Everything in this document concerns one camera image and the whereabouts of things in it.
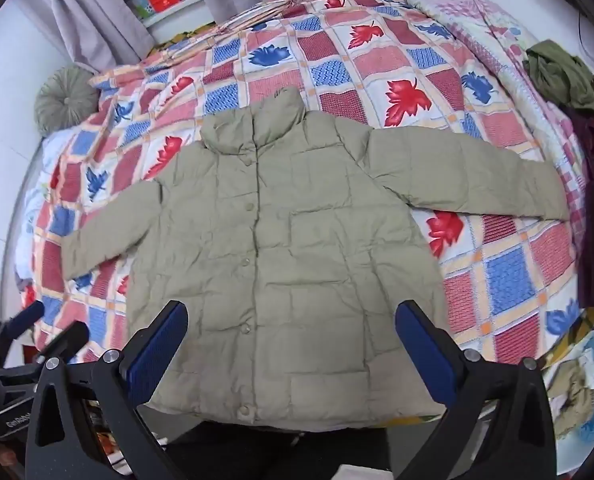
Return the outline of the leaf patterned checkered bedspread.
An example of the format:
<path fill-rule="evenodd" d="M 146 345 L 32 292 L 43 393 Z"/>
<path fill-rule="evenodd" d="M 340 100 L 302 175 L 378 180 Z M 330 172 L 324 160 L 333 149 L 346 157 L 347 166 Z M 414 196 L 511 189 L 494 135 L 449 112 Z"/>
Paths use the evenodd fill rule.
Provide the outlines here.
<path fill-rule="evenodd" d="M 408 0 L 279 0 L 136 65 L 96 76 L 99 109 L 58 154 L 34 223 L 27 301 L 44 346 L 87 323 L 84 355 L 126 339 L 130 255 L 80 278 L 61 271 L 63 238 L 195 141 L 208 114 L 297 88 L 307 107 L 373 127 L 447 128 L 546 159 L 512 98 L 445 26 Z M 566 223 L 417 211 L 440 263 L 457 341 L 510 362 L 544 356 L 579 317 Z"/>

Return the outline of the round green cushion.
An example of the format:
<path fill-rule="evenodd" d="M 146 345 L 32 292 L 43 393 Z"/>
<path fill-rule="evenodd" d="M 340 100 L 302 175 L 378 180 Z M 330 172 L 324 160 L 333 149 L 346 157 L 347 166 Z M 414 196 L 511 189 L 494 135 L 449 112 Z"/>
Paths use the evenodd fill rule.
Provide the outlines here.
<path fill-rule="evenodd" d="M 99 109 L 98 89 L 89 84 L 93 74 L 77 65 L 57 70 L 42 85 L 34 105 L 40 136 L 81 124 Z"/>

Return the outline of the olive green garment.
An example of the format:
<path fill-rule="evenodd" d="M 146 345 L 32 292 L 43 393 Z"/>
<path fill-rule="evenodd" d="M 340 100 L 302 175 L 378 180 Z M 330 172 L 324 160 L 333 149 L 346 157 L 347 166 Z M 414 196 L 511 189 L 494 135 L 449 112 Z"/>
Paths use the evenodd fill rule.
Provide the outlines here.
<path fill-rule="evenodd" d="M 544 40 L 527 50 L 522 65 L 543 99 L 559 107 L 594 112 L 593 74 L 581 58 Z"/>

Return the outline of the beige puffer jacket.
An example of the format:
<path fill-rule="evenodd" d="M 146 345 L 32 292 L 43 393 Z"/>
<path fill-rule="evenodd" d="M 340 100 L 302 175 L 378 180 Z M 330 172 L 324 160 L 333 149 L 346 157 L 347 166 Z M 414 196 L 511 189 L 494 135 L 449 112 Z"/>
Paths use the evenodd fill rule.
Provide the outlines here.
<path fill-rule="evenodd" d="M 448 324 L 416 208 L 568 216 L 546 162 L 464 133 L 307 110 L 286 88 L 207 117 L 155 178 L 64 238 L 62 272 L 79 278 L 133 250 L 130 330 L 185 304 L 155 410 L 291 430 L 434 415 L 393 322 L 412 299 Z"/>

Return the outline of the beige cloth on floor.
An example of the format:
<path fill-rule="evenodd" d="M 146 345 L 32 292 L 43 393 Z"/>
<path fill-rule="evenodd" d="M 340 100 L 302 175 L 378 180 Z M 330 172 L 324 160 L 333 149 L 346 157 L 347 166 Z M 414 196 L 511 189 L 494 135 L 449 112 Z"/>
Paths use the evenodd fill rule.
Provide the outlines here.
<path fill-rule="evenodd" d="M 547 396 L 555 437 L 562 439 L 594 415 L 594 362 L 582 356 L 560 363 Z"/>

